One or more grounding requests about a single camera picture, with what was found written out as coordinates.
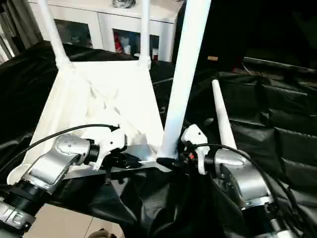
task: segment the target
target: black cable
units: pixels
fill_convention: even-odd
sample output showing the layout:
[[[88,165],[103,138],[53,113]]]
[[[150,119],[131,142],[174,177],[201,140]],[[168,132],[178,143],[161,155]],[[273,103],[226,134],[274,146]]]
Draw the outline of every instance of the black cable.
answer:
[[[273,189],[273,186],[272,186],[271,182],[269,181],[269,178],[268,178],[267,174],[264,172],[264,170],[263,170],[247,153],[245,153],[245,152],[243,152],[243,151],[240,151],[240,150],[237,150],[237,149],[234,149],[234,148],[232,148],[232,147],[230,147],[230,146],[227,146],[227,145],[220,145],[220,144],[213,144],[213,143],[204,143],[204,144],[194,145],[194,148],[198,148],[198,147],[202,147],[202,146],[216,146],[216,147],[219,147],[219,148],[225,148],[225,149],[228,149],[228,150],[230,150],[230,151],[232,151],[232,152],[235,152],[235,153],[237,153],[237,154],[243,156],[243,157],[246,158],[248,161],[250,161],[251,164],[252,164],[252,165],[259,171],[259,173],[262,175],[262,177],[263,177],[263,179],[265,180],[265,182],[266,182],[266,184],[267,184],[267,186],[268,186],[268,188],[269,188],[269,190],[270,190],[270,192],[271,192],[271,194],[272,194],[274,200],[276,201],[276,205],[277,205],[278,208],[279,208],[279,205],[278,205],[278,203],[277,203],[277,201],[278,201],[277,195],[276,195],[276,193],[275,193],[275,191],[274,191],[274,189]],[[296,215],[300,216],[302,220],[306,220],[306,219],[304,219],[304,217],[303,217],[302,211],[300,210],[300,207],[299,207],[299,205],[298,205],[298,203],[297,203],[297,201],[296,201],[296,199],[295,199],[293,193],[290,194],[290,192],[289,192],[290,189],[285,188],[285,187],[283,186],[283,184],[282,184],[279,180],[277,180],[277,179],[275,179],[275,178],[273,178],[273,179],[274,179],[274,181],[276,181],[276,183],[278,184],[278,186],[281,187],[281,189],[283,190],[283,192],[286,194],[287,199],[288,199],[288,200],[290,201],[290,203],[291,203],[292,211],[294,212],[294,210],[295,210],[295,211],[296,211]],[[302,227],[301,224],[302,224],[302,222],[300,221],[300,222],[299,222],[299,225],[301,226],[300,228],[301,228],[302,231],[304,231],[304,229],[303,229],[303,227]]]
[[[111,131],[119,129],[119,126],[113,126],[113,125],[107,125],[107,124],[87,124],[87,125],[79,125],[79,126],[74,126],[74,127],[65,129],[65,130],[61,130],[59,132],[56,132],[56,133],[54,133],[52,135],[46,136],[43,139],[34,142],[29,147],[27,147],[26,149],[22,150],[20,153],[18,153],[16,156],[14,156],[10,161],[8,161],[0,169],[0,174],[7,166],[9,166],[11,164],[12,161],[16,160],[19,156],[21,156],[22,154],[26,153],[28,150],[32,149],[33,147],[35,147],[35,146],[37,146],[37,145],[39,145],[39,144],[41,144],[41,143],[43,143],[43,142],[45,142],[45,141],[47,141],[49,139],[52,139],[52,138],[54,138],[56,136],[68,133],[68,132],[73,131],[73,130],[78,130],[78,129],[87,128],[87,127],[108,127]]]

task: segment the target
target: floor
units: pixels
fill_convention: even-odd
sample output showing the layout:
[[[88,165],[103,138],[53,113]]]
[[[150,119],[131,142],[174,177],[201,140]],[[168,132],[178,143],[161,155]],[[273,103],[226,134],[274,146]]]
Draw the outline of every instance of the floor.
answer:
[[[104,228],[118,238],[124,238],[116,223],[46,204],[36,215],[36,221],[24,238],[87,238]]]

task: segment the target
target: black table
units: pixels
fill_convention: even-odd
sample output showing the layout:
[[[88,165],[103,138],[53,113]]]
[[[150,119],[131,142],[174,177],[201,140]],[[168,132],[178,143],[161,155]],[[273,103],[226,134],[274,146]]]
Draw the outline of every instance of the black table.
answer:
[[[71,61],[131,60],[130,56],[64,45]],[[153,62],[150,70],[162,122],[167,113],[174,66]],[[21,163],[10,159],[31,140],[57,68],[48,42],[39,43],[0,66],[0,175]],[[246,151],[272,178],[288,184],[317,234],[317,89],[298,81],[275,81],[252,75],[196,72],[184,128],[196,123],[209,142],[219,143],[211,90],[220,85],[239,149]],[[292,213],[282,190],[284,216]],[[54,205],[116,222],[128,237],[246,236],[241,213],[209,176],[156,169],[127,172],[104,185],[104,176],[70,179],[53,195]]]

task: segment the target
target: black fabric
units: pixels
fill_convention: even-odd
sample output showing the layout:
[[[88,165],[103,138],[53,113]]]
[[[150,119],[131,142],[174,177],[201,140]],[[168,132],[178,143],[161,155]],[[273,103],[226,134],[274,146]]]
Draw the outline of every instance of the black fabric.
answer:
[[[102,50],[65,45],[72,61],[130,60]],[[57,73],[48,43],[38,44],[0,66],[0,167],[30,142]],[[165,121],[173,66],[154,62],[150,70]],[[290,185],[304,226],[317,234],[317,89],[304,84],[259,76],[196,72],[184,127],[196,123],[209,142],[219,142],[211,80],[220,85],[239,149],[249,153],[272,177]],[[8,166],[0,179],[21,161]],[[125,237],[247,237],[239,209],[209,176],[163,173],[156,169],[63,182],[52,204],[116,222]],[[273,183],[284,217],[294,224],[286,195]]]

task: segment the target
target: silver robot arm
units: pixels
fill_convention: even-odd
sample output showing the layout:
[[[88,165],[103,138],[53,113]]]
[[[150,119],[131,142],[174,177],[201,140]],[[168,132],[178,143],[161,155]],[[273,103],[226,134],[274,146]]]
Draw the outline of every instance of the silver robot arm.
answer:
[[[240,208],[252,237],[295,237],[277,215],[276,201],[265,179],[246,159],[247,156],[228,149],[219,149],[213,156],[209,154],[208,146],[196,147],[195,145],[208,143],[207,137],[196,125],[188,127],[181,140],[185,145],[190,144],[195,148],[195,155],[186,155],[189,160],[197,160],[200,174],[205,175],[207,170],[215,171],[218,186]]]
[[[4,201],[0,202],[0,237],[20,237],[27,232],[34,223],[37,212],[49,201],[70,166],[92,163],[90,172],[83,173],[83,176],[93,175],[91,171],[98,174],[105,154],[125,150],[126,135],[119,129],[115,130],[109,145],[103,146],[106,147],[103,148],[106,153],[100,155],[100,146],[92,140],[72,134],[59,136],[51,150],[33,163],[20,181],[11,188]]]

